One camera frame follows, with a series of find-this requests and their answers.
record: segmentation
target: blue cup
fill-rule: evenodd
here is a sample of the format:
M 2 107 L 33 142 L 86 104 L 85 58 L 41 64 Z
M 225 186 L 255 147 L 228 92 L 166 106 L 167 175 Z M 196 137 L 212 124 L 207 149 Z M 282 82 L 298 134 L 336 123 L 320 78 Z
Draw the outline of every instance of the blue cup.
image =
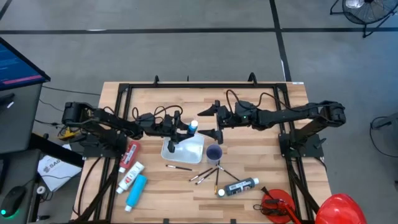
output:
M 223 156 L 223 150 L 217 144 L 212 144 L 206 150 L 207 163 L 217 165 Z

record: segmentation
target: monitor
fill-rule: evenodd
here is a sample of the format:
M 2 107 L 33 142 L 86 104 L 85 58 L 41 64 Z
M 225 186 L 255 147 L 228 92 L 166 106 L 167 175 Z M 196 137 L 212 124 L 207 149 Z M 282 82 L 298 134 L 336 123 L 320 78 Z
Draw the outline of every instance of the monitor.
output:
M 48 75 L 0 37 L 0 91 L 49 81 Z

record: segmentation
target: wooden table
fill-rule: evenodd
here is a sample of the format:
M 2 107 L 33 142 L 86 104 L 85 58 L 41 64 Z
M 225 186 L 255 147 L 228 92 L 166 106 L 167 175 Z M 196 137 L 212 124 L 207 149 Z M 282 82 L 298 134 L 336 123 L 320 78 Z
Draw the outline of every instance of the wooden table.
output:
M 119 82 L 104 83 L 99 101 L 100 108 L 105 106 L 114 108 L 118 85 Z M 305 87 L 302 83 L 287 83 L 287 88 L 292 106 L 308 103 Z M 144 114 L 153 113 L 157 106 L 180 105 L 183 108 L 183 122 L 189 123 L 195 118 L 199 122 L 199 129 L 215 128 L 215 116 L 198 117 L 196 114 L 208 109 L 214 100 L 220 100 L 222 105 L 226 105 L 226 90 L 222 88 L 134 89 L 128 120 L 133 120 L 131 115 L 133 106 L 139 109 L 140 114 Z M 240 100 L 250 101 L 254 104 L 258 102 L 259 95 L 262 92 L 273 94 L 270 89 L 266 88 L 237 88 L 233 90 Z M 233 96 L 230 98 L 231 102 L 234 103 Z M 123 111 L 123 108 L 124 105 L 121 105 L 120 111 Z M 274 111 L 274 99 L 263 96 L 260 108 Z M 309 120 L 301 120 L 297 121 L 295 125 L 297 128 L 301 128 L 308 122 Z M 223 198 L 218 198 L 214 193 L 215 174 L 200 185 L 188 182 L 188 179 L 211 167 L 206 163 L 205 154 L 201 163 L 196 165 L 166 161 L 160 155 L 163 140 L 157 137 L 144 136 L 140 140 L 142 149 L 137 160 L 145 166 L 142 175 L 148 178 L 147 185 L 138 205 L 130 213 L 124 211 L 129 192 L 116 196 L 112 223 L 162 223 L 164 218 L 169 218 L 171 223 L 229 223 L 231 219 L 237 219 L 238 223 L 269 223 L 269 220 L 260 211 L 253 210 L 252 206 L 261 202 L 263 193 L 260 188 L 263 186 L 266 186 L 269 190 L 282 189 L 290 193 L 286 164 L 280 154 L 277 139 L 279 133 L 278 125 L 265 131 L 256 131 L 246 127 L 224 129 L 224 144 L 221 145 L 223 149 L 221 165 L 239 179 L 257 177 L 260 183 L 252 190 Z M 205 152 L 207 146 L 213 143 L 214 140 L 206 137 L 203 152 Z M 85 162 L 75 208 L 77 208 L 78 195 L 83 180 L 95 160 L 95 158 L 91 158 Z M 82 209 L 90 204 L 98 192 L 103 161 L 104 159 L 97 163 L 88 178 L 81 202 Z M 303 163 L 308 189 L 318 204 L 321 205 L 331 195 L 325 168 L 313 158 L 303 158 Z M 168 168 L 165 166 L 166 164 L 189 167 L 193 169 L 193 172 Z M 220 171 L 219 188 L 232 182 L 235 182 L 232 177 Z M 102 204 L 102 219 L 105 218 L 107 203 L 108 193 L 105 195 Z M 306 217 L 301 194 L 300 206 L 303 217 Z

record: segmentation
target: concrete floor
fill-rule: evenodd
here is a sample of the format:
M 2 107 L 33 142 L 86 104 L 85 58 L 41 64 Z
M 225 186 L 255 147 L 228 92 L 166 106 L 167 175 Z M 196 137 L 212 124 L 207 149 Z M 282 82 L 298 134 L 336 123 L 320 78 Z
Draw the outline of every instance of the concrete floor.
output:
M 281 28 L 360 27 L 329 16 L 333 0 L 278 0 Z M 148 29 L 184 27 L 273 27 L 267 0 L 13 0 L 0 30 Z M 398 16 L 385 24 L 398 27 Z M 378 153 L 369 122 L 398 111 L 398 32 L 283 33 L 292 81 L 305 82 L 310 101 L 335 100 L 347 123 L 321 132 L 331 191 L 351 195 L 368 223 L 395 223 L 398 161 Z M 202 34 L 2 35 L 52 77 L 55 88 L 100 93 L 105 81 L 246 80 L 284 81 L 274 32 Z M 99 97 L 42 90 L 41 99 L 63 108 L 66 101 L 97 105 Z M 60 121 L 61 112 L 40 104 L 37 119 Z M 57 130 L 35 124 L 37 133 Z M 374 133 L 384 152 L 398 154 L 388 129 Z M 70 218 L 78 186 L 57 191 L 40 214 L 44 223 Z

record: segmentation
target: red helmet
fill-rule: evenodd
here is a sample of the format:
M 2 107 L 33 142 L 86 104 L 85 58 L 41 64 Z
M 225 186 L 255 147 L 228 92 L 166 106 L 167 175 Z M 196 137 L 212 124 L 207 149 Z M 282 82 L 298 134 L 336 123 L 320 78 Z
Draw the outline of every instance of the red helmet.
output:
M 346 194 L 335 194 L 319 208 L 316 224 L 366 224 L 359 205 Z

